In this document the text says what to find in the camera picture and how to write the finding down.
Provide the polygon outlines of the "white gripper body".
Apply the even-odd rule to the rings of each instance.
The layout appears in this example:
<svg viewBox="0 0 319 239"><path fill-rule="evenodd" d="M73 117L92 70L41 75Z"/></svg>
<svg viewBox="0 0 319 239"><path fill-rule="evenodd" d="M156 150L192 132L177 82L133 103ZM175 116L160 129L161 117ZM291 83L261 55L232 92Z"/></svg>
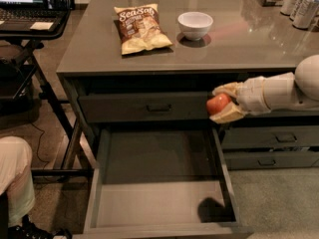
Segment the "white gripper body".
<svg viewBox="0 0 319 239"><path fill-rule="evenodd" d="M239 84L236 100L245 113L261 115L270 112L264 99L264 82L264 77L257 77Z"/></svg>

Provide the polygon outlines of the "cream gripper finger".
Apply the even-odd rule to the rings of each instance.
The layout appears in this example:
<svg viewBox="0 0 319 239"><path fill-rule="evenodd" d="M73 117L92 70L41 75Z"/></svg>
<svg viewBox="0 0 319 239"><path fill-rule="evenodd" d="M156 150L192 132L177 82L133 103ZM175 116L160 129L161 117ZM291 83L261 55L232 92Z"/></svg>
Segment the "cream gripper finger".
<svg viewBox="0 0 319 239"><path fill-rule="evenodd" d="M227 95L231 96L232 98L236 99L241 87L242 87L242 83L232 82L232 83L228 83L228 84L216 87L212 91L212 94L214 96L217 96L219 94L227 94Z"/></svg>
<svg viewBox="0 0 319 239"><path fill-rule="evenodd" d="M241 106L238 106L235 103L229 103L221 112L210 116L209 118L216 123L222 124L241 120L245 116L246 112L241 108Z"/></svg>

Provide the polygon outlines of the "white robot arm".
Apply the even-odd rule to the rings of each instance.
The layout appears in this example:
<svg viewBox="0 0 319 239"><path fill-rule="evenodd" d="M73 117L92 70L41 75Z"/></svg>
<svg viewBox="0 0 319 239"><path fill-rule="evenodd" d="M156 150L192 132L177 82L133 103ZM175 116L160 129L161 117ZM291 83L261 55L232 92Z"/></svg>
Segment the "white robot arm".
<svg viewBox="0 0 319 239"><path fill-rule="evenodd" d="M319 55L304 59L293 73L249 78L216 87L206 102L209 118L216 123L241 120L277 110L319 109Z"/></svg>

